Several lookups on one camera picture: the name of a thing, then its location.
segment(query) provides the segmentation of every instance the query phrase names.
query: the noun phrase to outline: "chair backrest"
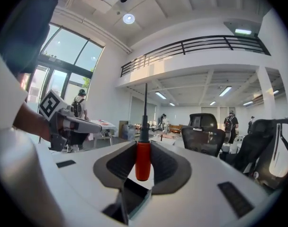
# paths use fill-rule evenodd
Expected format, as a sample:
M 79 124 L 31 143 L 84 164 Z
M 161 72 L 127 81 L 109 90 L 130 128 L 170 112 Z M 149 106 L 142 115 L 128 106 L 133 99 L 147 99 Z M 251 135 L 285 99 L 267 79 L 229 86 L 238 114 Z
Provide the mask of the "chair backrest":
M 194 128 L 204 129 L 217 129 L 216 117 L 211 113 L 194 113 L 190 116 L 189 126 Z
M 225 139 L 225 132 L 219 129 L 203 130 L 192 126 L 182 127 L 186 149 L 217 157 Z
M 257 120 L 252 125 L 252 131 L 242 141 L 239 153 L 231 165 L 243 172 L 249 163 L 255 163 L 273 138 L 272 120 Z

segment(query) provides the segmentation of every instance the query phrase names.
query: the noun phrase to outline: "person with backpack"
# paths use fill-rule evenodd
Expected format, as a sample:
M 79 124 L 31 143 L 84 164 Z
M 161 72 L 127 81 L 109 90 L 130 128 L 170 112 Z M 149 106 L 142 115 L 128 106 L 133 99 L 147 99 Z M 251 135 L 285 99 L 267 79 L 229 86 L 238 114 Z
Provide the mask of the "person with backpack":
M 86 108 L 86 100 L 85 97 L 86 92 L 84 89 L 80 89 L 78 95 L 74 98 L 72 102 L 74 116 L 76 118 L 85 119 L 89 121 L 87 116 L 87 108 Z
M 250 121 L 248 122 L 248 130 L 247 133 L 250 134 L 252 131 L 252 121 L 254 119 L 254 116 L 252 116 L 252 118 L 250 119 Z
M 236 137 L 236 130 L 239 127 L 238 119 L 235 117 L 234 112 L 230 111 L 229 116 L 224 120 L 225 133 L 230 134 L 228 143 L 233 144 Z

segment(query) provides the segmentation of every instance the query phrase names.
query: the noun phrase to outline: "desk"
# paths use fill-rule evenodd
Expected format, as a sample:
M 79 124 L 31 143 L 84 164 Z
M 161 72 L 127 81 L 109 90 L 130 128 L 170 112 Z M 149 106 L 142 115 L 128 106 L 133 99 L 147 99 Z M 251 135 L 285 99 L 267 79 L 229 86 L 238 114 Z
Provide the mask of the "desk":
M 89 140 L 93 140 L 93 148 L 95 149 L 97 147 L 97 139 L 109 139 L 110 140 L 110 145 L 112 146 L 112 134 L 109 132 L 110 130 L 113 130 L 114 132 L 117 131 L 117 127 L 113 125 L 112 123 L 109 123 L 107 121 L 98 121 L 98 120 L 91 120 L 92 123 L 98 124 L 102 126 L 102 131 L 98 134 L 90 134 L 89 135 Z
M 158 143 L 174 145 L 174 146 L 179 147 L 179 148 L 185 148 L 182 137 L 177 137 L 175 139 L 169 139 L 169 138 L 164 138 L 163 137 L 162 141 L 161 141 L 161 137 L 160 136 L 154 136 L 154 137 L 150 138 L 149 140 L 155 141 L 155 142 L 158 142 Z
M 165 143 L 165 144 L 169 144 L 169 145 L 173 145 L 174 142 L 176 141 L 175 139 L 169 139 L 169 138 L 164 138 L 164 137 L 162 138 L 162 141 L 161 141 L 160 135 L 154 136 L 154 137 L 150 138 L 149 140 L 155 141 L 155 142 L 161 142 L 161 143 Z

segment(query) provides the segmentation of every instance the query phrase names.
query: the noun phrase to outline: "backpack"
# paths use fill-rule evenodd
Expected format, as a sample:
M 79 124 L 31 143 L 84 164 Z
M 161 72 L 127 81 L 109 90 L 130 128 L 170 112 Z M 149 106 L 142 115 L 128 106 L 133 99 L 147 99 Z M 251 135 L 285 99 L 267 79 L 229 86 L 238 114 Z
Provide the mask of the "backpack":
M 232 119 L 233 119 L 234 117 L 231 117 L 231 118 L 229 118 L 229 117 L 227 117 L 226 118 L 226 123 L 225 123 L 225 132 L 231 132 L 231 130 L 233 129 L 233 121 L 232 121 Z
M 81 102 L 83 102 L 85 99 L 83 98 L 81 101 L 77 102 L 76 100 L 74 100 L 74 102 L 72 103 L 73 106 L 73 113 L 74 116 L 76 118 L 81 116 L 81 112 L 82 112 L 82 106 L 81 106 Z

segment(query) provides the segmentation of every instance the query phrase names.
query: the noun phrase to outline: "black slot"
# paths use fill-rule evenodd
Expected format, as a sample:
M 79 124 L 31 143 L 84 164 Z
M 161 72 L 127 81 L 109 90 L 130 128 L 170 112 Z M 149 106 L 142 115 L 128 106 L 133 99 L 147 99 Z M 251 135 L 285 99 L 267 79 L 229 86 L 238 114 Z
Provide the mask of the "black slot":
M 218 187 L 239 218 L 253 210 L 253 206 L 231 182 L 220 183 Z
M 76 163 L 73 160 L 69 160 L 69 161 L 59 162 L 59 163 L 57 163 L 57 166 L 58 166 L 58 168 L 62 168 L 62 167 L 70 166 L 73 164 L 76 164 Z

